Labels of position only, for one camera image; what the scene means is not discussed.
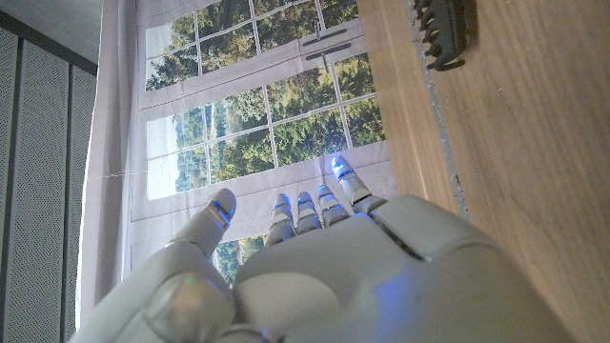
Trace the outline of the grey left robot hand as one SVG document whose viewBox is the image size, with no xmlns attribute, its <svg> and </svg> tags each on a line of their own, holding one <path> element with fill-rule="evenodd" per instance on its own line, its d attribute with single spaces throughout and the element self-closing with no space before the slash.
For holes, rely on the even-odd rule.
<svg viewBox="0 0 610 343">
<path fill-rule="evenodd" d="M 212 195 L 118 284 L 77 342 L 569 342 L 484 232 L 422 198 L 375 196 L 341 156 L 350 206 L 321 186 L 274 202 L 264 248 L 228 283 L 211 258 L 236 199 Z"/>
</svg>

